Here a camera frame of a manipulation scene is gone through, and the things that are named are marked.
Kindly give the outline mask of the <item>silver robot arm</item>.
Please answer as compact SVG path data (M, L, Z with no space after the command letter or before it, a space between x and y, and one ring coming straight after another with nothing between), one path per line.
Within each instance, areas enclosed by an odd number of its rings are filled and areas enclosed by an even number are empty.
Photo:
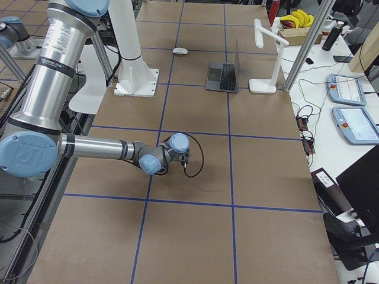
M64 134L59 117L87 38L109 13L121 53L116 95L152 97L158 70L142 59L129 1L50 1L50 26L21 109L12 114L1 138L1 169L29 178L52 168L57 158L92 157L132 161L148 175L163 173L172 161L186 166L190 141L176 133L151 147L142 142Z
M1 45L6 50L16 45L17 50L23 55L37 50L23 22L16 16L1 18Z

